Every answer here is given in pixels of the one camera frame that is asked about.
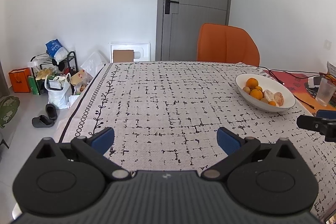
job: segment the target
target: blue plastic bag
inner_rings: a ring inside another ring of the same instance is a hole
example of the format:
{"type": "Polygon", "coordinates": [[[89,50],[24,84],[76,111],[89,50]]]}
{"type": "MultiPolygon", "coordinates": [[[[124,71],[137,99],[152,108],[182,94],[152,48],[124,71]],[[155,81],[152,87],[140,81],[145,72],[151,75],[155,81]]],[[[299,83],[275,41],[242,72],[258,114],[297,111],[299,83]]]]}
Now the blue plastic bag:
{"type": "Polygon", "coordinates": [[[49,41],[46,46],[47,54],[55,59],[57,64],[64,60],[68,55],[68,51],[62,46],[58,39],[49,41]]]}

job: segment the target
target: black slipper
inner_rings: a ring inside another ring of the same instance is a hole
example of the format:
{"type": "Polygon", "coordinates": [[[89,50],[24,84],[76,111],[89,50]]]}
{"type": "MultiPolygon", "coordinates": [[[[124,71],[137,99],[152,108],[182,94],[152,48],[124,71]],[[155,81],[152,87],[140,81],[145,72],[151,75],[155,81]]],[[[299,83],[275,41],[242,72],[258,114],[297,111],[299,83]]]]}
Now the black slipper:
{"type": "Polygon", "coordinates": [[[40,115],[31,120],[33,127],[52,127],[55,122],[49,119],[47,116],[40,115]]]}
{"type": "Polygon", "coordinates": [[[57,119],[57,112],[56,108],[53,104],[47,104],[45,106],[45,110],[49,116],[49,119],[56,120],[57,119]]]}

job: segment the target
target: patterned tablecloth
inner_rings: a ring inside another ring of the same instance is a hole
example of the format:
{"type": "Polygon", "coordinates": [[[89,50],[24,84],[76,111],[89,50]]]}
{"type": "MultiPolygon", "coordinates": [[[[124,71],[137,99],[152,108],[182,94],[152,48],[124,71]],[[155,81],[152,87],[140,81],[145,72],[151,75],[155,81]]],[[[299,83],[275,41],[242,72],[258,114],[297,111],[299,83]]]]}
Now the patterned tablecloth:
{"type": "Polygon", "coordinates": [[[55,140],[89,137],[110,126],[115,143],[105,156],[123,168],[200,173],[226,157],[216,142],[220,126],[261,142],[286,137],[319,181],[312,213],[321,217],[336,198],[334,144],[296,127],[296,118],[309,113],[299,102],[281,114],[248,105],[235,85],[242,73],[266,75],[244,64],[108,64],[60,121],[55,140]]]}

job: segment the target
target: wall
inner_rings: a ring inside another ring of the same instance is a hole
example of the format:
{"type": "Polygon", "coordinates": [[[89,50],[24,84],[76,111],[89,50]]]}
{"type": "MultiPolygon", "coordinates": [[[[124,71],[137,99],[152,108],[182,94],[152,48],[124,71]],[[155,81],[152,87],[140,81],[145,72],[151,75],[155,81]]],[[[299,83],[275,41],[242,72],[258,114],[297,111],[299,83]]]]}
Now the wall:
{"type": "Polygon", "coordinates": [[[6,40],[6,17],[5,17],[5,0],[0,0],[0,62],[4,72],[7,85],[11,86],[8,72],[11,71],[11,58],[9,56],[9,48],[6,40]]]}
{"type": "Polygon", "coordinates": [[[263,66],[325,71],[336,60],[335,0],[232,0],[229,24],[251,35],[263,66]]]}
{"type": "Polygon", "coordinates": [[[58,38],[79,65],[94,50],[109,60],[110,42],[150,42],[155,59],[157,0],[5,0],[11,66],[26,66],[58,38]]]}

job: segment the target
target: pair of slippers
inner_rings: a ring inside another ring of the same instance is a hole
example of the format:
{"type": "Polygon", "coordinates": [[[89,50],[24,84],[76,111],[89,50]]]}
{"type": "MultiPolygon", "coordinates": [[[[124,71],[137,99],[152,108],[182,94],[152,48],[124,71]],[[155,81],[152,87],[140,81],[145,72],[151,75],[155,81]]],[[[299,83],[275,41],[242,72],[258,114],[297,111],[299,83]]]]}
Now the pair of slippers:
{"type": "Polygon", "coordinates": [[[45,115],[40,115],[31,120],[33,127],[52,127],[55,124],[55,120],[57,119],[56,108],[52,104],[47,104],[45,106],[45,110],[48,114],[48,117],[45,115]]]}
{"type": "Polygon", "coordinates": [[[44,68],[42,70],[39,71],[39,73],[36,76],[36,81],[37,80],[41,80],[41,79],[45,79],[47,78],[48,75],[51,75],[53,73],[53,68],[44,68]]]}

